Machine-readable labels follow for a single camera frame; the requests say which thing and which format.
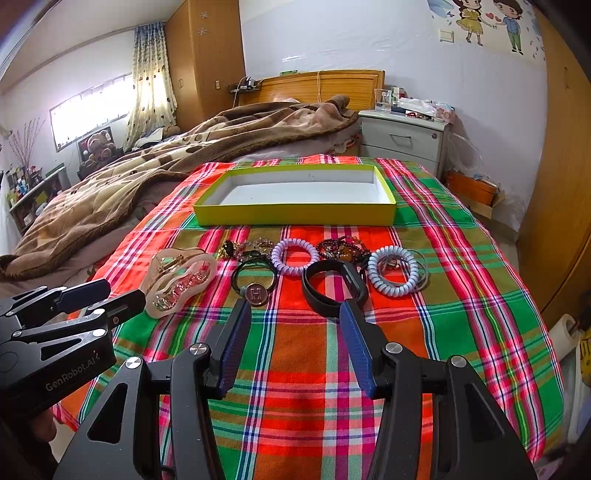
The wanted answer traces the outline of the black wristband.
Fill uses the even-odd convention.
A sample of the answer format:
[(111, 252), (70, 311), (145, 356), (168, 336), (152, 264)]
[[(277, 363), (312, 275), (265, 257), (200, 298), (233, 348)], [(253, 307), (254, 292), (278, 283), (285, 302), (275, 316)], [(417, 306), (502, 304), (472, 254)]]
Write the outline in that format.
[(335, 322), (346, 300), (363, 307), (369, 299), (365, 277), (352, 263), (342, 260), (311, 263), (301, 274), (301, 289), (312, 311)]

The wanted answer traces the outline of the beige hair claw clip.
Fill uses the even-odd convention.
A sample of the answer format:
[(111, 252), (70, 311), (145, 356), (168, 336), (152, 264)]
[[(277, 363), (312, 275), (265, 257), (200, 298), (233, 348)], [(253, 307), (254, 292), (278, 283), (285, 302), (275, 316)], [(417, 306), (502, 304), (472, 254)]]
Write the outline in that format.
[(146, 314), (160, 319), (180, 311), (204, 292), (217, 273), (217, 261), (204, 249), (167, 248), (150, 260), (139, 289), (145, 294)]

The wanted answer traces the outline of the gold black small hair clip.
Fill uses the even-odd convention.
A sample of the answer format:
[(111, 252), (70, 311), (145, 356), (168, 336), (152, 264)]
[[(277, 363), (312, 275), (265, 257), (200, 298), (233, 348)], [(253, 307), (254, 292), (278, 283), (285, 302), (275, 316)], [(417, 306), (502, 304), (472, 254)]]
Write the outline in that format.
[(235, 259), (236, 244), (231, 240), (225, 240), (217, 251), (219, 258), (224, 260)]

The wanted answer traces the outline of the brown patterned blanket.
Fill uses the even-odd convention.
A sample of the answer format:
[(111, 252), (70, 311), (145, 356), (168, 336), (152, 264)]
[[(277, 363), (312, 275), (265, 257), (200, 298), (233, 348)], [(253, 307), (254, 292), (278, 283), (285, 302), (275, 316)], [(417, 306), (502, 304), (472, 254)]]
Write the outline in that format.
[(57, 269), (122, 224), (157, 182), (182, 181), (205, 163), (227, 163), (335, 134), (358, 118), (346, 95), (322, 103), (264, 102), (222, 111), (172, 140), (121, 157), (54, 197), (14, 252), (2, 256), (1, 278), (30, 280)]

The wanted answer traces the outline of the plaid red green cloth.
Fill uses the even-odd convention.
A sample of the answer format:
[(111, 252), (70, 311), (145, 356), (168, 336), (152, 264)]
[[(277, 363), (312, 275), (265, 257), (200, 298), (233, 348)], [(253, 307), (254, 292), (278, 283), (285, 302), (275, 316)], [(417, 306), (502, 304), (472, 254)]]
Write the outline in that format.
[[(397, 202), (387, 228), (201, 228), (194, 202), (226, 166), (195, 170), (124, 238), (98, 271), (113, 295), (137, 288), (160, 250), (225, 241), (353, 236), (370, 249), (400, 245), (429, 268), (428, 286), (391, 299), (372, 292), (368, 321), (422, 357), (466, 357), (505, 411), (532, 460), (562, 432), (564, 386), (537, 307), (489, 232), (436, 178), (410, 162), (378, 159)], [(252, 327), (235, 387), (211, 403), (229, 479), (363, 479), (382, 405), (360, 390), (339, 326), (308, 308), (298, 278), (280, 279)]]

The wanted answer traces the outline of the side shelf with items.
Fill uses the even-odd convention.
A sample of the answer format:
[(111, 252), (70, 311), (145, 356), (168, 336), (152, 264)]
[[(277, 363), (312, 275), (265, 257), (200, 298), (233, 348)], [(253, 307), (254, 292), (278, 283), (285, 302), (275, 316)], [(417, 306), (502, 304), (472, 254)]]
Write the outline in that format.
[(31, 187), (8, 210), (21, 236), (32, 226), (48, 203), (71, 186), (66, 167), (59, 164), (44, 179)]

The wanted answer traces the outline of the yellow shallow box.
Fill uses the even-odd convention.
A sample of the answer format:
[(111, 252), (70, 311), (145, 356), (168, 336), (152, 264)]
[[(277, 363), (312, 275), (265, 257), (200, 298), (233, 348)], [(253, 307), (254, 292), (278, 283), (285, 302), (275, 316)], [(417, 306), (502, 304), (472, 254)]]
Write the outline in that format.
[(201, 226), (385, 226), (397, 202), (380, 170), (361, 164), (232, 169), (193, 204)]

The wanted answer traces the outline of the teddy bear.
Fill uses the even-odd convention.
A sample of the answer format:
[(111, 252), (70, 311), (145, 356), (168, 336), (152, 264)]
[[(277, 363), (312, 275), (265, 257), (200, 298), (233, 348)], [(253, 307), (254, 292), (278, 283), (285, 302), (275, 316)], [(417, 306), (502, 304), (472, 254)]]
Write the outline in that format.
[(86, 140), (86, 146), (83, 150), (83, 160), (85, 163), (97, 163), (111, 160), (115, 157), (117, 148), (108, 130), (101, 130), (93, 133)]

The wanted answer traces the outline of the orange box on floor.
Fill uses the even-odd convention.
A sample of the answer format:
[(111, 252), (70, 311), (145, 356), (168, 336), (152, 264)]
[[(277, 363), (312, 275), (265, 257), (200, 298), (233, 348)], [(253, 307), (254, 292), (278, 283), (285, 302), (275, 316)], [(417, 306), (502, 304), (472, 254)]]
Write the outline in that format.
[(493, 206), (498, 192), (495, 185), (456, 171), (446, 173), (446, 185), (457, 197), (463, 197), (488, 207)]

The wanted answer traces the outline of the paper towel roll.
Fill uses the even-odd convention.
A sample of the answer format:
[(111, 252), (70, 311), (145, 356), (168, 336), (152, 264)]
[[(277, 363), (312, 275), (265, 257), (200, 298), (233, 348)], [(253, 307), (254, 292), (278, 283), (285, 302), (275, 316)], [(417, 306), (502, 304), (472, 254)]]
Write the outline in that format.
[(551, 328), (549, 336), (558, 361), (562, 361), (580, 342), (579, 322), (571, 315), (564, 314)]

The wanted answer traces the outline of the wooden door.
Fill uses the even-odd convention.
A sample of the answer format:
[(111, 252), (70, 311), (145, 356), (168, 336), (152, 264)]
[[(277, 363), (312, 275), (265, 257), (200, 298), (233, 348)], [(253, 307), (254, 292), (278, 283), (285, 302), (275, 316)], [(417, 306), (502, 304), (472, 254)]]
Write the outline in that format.
[(547, 326), (577, 316), (590, 289), (590, 80), (538, 9), (548, 105), (541, 163), (520, 230), (520, 275)]

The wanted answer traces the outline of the dotted curtain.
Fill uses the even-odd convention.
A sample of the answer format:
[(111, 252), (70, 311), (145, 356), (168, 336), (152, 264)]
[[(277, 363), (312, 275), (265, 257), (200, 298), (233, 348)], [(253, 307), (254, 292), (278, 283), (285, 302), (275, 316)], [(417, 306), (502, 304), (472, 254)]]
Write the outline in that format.
[(143, 136), (160, 127), (176, 126), (165, 37), (165, 23), (139, 25), (134, 30), (132, 99), (123, 150), (130, 151)]

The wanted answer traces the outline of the white nightstand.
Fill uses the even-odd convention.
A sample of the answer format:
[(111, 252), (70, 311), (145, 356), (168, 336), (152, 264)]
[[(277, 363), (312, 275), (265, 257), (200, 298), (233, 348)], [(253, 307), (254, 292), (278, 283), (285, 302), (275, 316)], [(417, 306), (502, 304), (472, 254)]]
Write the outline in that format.
[(360, 153), (364, 157), (411, 161), (439, 177), (444, 168), (447, 123), (363, 110)]

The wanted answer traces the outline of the wooden headboard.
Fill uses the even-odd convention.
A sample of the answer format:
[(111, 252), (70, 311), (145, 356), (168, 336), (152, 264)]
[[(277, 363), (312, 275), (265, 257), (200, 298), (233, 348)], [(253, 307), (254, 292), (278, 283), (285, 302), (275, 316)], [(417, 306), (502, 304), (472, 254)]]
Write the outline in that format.
[(262, 102), (327, 102), (335, 95), (349, 98), (353, 111), (375, 106), (375, 91), (385, 87), (384, 70), (348, 69), (305, 72), (259, 80), (256, 88), (238, 93), (239, 106)]

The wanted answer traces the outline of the wooden wardrobe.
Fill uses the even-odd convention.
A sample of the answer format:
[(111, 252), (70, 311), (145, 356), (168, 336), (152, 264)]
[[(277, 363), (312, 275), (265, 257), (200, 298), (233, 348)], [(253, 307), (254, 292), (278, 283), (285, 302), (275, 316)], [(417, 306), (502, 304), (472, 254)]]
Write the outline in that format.
[(178, 127), (188, 131), (231, 108), (229, 89), (245, 77), (238, 1), (184, 1), (165, 39)]

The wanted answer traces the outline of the white wall switch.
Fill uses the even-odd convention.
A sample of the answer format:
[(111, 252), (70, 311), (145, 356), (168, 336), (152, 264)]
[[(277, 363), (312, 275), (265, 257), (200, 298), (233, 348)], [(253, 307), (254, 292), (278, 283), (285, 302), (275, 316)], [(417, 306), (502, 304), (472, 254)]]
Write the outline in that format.
[(455, 35), (452, 30), (440, 29), (438, 31), (438, 34), (439, 34), (439, 40), (441, 42), (453, 43), (455, 41)]

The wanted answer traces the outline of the cartoon children wall sticker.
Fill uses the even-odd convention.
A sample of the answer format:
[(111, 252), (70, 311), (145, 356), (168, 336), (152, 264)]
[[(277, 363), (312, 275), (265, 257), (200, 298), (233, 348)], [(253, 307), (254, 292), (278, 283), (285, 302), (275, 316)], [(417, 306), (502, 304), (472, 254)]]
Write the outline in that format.
[(440, 29), (452, 30), (453, 43), (519, 55), (535, 65), (546, 62), (542, 33), (531, 1), (428, 0), (427, 3), (437, 34)]

